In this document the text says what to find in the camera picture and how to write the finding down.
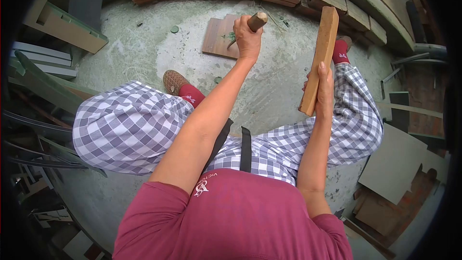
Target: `debris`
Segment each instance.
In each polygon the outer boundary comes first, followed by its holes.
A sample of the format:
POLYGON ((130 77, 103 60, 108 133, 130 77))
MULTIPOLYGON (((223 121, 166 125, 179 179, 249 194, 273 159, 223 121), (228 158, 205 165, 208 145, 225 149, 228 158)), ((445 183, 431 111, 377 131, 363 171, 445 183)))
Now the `debris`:
POLYGON ((228 38, 229 40, 234 41, 236 40, 236 35, 234 34, 234 32, 230 32, 230 34, 228 34, 228 38))

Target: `brown shoe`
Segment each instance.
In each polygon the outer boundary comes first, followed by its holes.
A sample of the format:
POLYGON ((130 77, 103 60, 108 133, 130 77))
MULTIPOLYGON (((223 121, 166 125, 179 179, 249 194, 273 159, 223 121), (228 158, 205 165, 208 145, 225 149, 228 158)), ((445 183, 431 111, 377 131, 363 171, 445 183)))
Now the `brown shoe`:
POLYGON ((164 86, 170 95, 178 96, 180 88, 185 84, 190 83, 180 73, 174 70, 168 70, 164 73, 164 86))
POLYGON ((346 45, 347 45, 346 52, 350 50, 350 47, 353 44, 351 37, 346 36, 346 35, 338 36, 337 40, 343 40, 344 42, 346 42, 346 45))

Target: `wrist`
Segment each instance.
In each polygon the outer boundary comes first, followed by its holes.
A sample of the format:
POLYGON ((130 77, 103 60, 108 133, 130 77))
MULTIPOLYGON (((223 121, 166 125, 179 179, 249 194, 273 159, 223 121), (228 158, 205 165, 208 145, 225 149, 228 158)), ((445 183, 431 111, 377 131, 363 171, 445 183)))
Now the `wrist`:
POLYGON ((238 63, 238 62, 253 66, 257 62, 257 59, 249 58, 249 57, 239 57, 237 59, 236 63, 238 63))

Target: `maroon t-shirt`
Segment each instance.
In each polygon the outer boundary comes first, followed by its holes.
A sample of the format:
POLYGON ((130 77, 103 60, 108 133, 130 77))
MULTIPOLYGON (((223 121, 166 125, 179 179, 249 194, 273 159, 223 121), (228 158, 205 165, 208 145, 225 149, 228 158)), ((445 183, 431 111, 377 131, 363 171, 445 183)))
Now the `maroon t-shirt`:
POLYGON ((192 196, 144 183, 119 226, 113 259, 353 259, 343 223, 312 219, 298 189, 232 169, 201 176, 192 196))

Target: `plaid pants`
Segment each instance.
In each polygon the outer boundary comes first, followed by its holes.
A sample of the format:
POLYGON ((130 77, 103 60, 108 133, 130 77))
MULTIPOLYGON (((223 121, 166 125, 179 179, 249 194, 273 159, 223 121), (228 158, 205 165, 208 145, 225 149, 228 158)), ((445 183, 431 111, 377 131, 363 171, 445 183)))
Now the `plaid pants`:
MULTIPOLYGON (((334 115, 327 166, 348 165, 373 153, 383 124, 372 95, 356 67, 335 65, 334 115)), ((73 127, 78 155, 97 168, 119 173, 151 173, 170 147, 192 105, 137 81, 84 101, 73 127)), ((251 172, 295 185, 298 165, 315 118, 252 136, 251 172)), ((206 172, 239 170, 241 138, 228 136, 206 172)))

